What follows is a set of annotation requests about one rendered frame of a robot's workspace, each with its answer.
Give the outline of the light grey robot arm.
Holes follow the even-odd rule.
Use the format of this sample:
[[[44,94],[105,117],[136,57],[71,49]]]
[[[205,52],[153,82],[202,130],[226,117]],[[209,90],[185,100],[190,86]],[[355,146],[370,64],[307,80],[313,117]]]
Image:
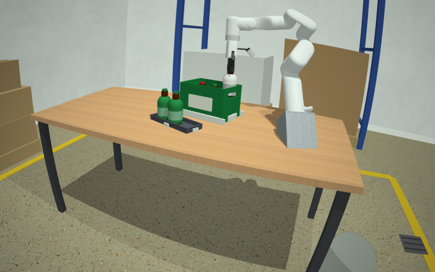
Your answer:
[[[304,106],[302,84],[298,73],[314,53],[313,44],[309,39],[316,31],[316,23],[313,20],[292,9],[285,11],[283,16],[227,17],[225,40],[240,41],[240,30],[292,29],[296,23],[301,25],[296,32],[299,42],[280,67],[284,85],[285,111],[311,112],[312,106]]]

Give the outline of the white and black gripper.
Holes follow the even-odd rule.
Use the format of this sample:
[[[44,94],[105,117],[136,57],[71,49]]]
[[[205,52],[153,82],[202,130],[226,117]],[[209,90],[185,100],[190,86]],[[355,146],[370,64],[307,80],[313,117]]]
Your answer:
[[[233,40],[225,40],[225,41],[227,41],[225,57],[229,59],[227,64],[228,72],[234,73],[234,60],[236,60],[237,58],[237,42],[239,41],[233,41]]]

